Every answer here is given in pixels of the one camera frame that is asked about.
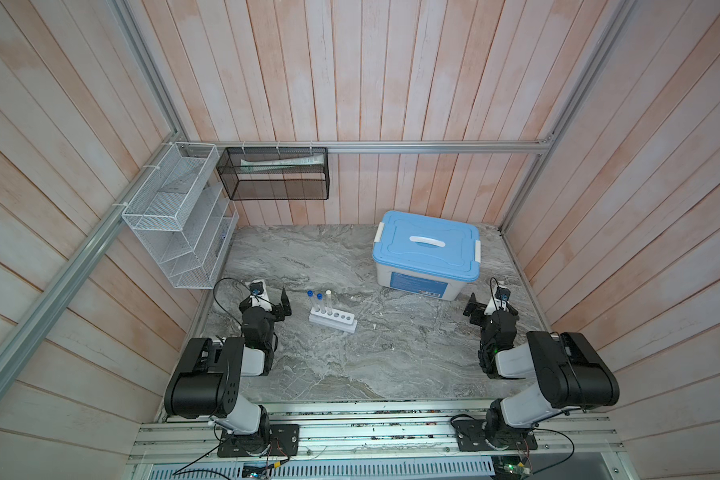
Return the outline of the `white plastic storage bin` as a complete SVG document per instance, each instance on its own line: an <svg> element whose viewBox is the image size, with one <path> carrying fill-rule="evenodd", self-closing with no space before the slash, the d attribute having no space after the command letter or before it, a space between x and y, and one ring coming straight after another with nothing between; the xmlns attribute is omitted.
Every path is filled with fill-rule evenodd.
<svg viewBox="0 0 720 480"><path fill-rule="evenodd" d="M464 286L469 284L419 272L387 267L376 262L375 264L377 281L380 285L435 299L451 301L459 295Z"/></svg>

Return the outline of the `blue plastic bin lid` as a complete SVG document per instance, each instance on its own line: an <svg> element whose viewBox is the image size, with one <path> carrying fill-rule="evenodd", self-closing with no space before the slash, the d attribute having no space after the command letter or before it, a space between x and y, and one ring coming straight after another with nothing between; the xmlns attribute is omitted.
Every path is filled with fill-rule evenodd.
<svg viewBox="0 0 720 480"><path fill-rule="evenodd" d="M471 283L480 275L480 233L465 223L389 211L372 256L379 265Z"/></svg>

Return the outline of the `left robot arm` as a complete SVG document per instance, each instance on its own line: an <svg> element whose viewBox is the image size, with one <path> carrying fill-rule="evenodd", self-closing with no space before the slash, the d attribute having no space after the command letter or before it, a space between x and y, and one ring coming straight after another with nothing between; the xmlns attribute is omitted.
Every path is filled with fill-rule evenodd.
<svg viewBox="0 0 720 480"><path fill-rule="evenodd" d="M262 281L249 285L249 297L239 305L241 334L235 337L190 339L164 395L169 417L205 417L218 437L221 458L286 458L297 454L299 427L274 425L267 409L240 392L243 377L270 373L279 345L275 325L292 314L286 290L273 303Z"/></svg>

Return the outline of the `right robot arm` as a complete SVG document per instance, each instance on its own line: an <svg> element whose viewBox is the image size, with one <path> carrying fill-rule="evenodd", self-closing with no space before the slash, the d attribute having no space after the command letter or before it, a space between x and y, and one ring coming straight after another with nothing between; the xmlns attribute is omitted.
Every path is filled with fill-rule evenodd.
<svg viewBox="0 0 720 480"><path fill-rule="evenodd" d="M482 422L453 419L453 428L478 449L535 447L536 424L574 409L613 406L620 397L615 375L581 333L529 331L516 346L519 312L507 299L501 287L489 303L471 295L464 308L463 315L480 328L479 366L493 380L534 382L493 401Z"/></svg>

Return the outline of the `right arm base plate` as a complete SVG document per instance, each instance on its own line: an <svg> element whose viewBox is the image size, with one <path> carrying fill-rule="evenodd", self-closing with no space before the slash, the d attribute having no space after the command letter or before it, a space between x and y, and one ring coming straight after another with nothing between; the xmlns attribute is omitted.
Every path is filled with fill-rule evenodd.
<svg viewBox="0 0 720 480"><path fill-rule="evenodd" d="M512 451L538 449L538 442L529 429L504 425L500 420L476 419L462 414L449 419L461 452Z"/></svg>

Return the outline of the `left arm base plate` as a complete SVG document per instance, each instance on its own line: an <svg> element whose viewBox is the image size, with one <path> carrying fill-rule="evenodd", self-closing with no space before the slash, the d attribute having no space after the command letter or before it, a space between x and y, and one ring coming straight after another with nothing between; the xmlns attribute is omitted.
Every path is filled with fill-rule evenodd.
<svg viewBox="0 0 720 480"><path fill-rule="evenodd" d="M297 455L299 440L300 427L296 424L264 425L249 435L223 432L217 455L220 458L293 457Z"/></svg>

